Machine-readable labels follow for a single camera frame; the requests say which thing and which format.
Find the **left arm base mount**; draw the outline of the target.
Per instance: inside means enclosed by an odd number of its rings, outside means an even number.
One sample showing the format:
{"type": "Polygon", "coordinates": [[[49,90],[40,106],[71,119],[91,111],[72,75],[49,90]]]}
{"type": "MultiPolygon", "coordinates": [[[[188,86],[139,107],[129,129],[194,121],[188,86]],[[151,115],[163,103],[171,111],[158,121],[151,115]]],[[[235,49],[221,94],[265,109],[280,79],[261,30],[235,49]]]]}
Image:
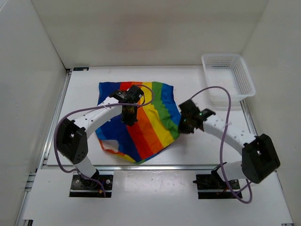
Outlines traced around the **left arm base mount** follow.
{"type": "Polygon", "coordinates": [[[113,174],[100,173],[97,179],[99,183],[85,180],[78,173],[72,175],[69,196],[73,198],[111,198],[113,174]]]}

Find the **rainbow striped shorts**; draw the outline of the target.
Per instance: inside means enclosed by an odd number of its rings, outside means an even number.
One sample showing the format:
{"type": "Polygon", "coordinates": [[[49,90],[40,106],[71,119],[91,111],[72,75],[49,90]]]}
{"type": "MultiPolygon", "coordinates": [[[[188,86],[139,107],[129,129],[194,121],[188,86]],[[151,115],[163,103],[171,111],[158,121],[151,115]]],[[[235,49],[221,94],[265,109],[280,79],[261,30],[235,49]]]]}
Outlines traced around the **rainbow striped shorts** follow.
{"type": "Polygon", "coordinates": [[[118,115],[96,130],[101,146],[105,141],[116,141],[117,148],[103,148],[125,160],[141,164],[159,154],[180,135],[181,114],[174,100],[172,85],[141,82],[148,105],[137,110],[137,122],[125,125],[118,115]]]}

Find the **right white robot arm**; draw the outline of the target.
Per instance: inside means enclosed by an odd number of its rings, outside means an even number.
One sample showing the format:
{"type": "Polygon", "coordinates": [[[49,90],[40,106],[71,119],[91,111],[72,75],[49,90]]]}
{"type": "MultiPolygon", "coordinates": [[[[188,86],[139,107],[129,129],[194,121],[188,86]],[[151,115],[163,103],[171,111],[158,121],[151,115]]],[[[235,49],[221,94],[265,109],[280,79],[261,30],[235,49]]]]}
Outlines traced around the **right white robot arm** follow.
{"type": "Polygon", "coordinates": [[[234,148],[242,157],[233,163],[220,163],[211,172],[211,182],[216,188],[224,187],[229,180],[248,179],[255,184],[280,167],[280,160],[271,138],[266,134],[255,134],[227,125],[210,109],[200,110],[192,100],[179,105],[181,119],[179,132],[194,133],[200,129],[219,138],[234,148]]]}

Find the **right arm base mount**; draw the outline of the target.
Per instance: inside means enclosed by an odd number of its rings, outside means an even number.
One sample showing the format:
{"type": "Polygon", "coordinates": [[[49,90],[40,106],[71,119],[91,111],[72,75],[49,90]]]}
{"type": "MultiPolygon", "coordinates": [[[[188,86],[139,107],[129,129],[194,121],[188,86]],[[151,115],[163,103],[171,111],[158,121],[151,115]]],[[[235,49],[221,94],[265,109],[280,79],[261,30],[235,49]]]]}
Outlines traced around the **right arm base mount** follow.
{"type": "Polygon", "coordinates": [[[224,172],[228,179],[225,182],[221,165],[217,165],[210,174],[197,174],[193,181],[197,185],[199,199],[242,199],[240,179],[245,176],[241,162],[223,163],[224,172]]]}

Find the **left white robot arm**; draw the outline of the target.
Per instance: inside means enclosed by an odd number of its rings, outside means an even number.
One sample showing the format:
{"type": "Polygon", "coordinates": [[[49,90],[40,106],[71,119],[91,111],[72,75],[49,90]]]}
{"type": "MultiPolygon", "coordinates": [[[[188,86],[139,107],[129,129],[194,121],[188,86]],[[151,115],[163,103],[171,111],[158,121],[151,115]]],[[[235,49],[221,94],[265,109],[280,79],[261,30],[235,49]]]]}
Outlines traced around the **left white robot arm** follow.
{"type": "Polygon", "coordinates": [[[116,90],[97,107],[84,115],[69,120],[67,117],[58,123],[54,135],[55,157],[62,154],[82,177],[87,188],[94,188],[99,182],[99,172],[89,160],[89,137],[102,125],[116,116],[121,116],[122,125],[133,126],[137,122],[138,102],[144,92],[137,85],[128,90],[116,90]]]}

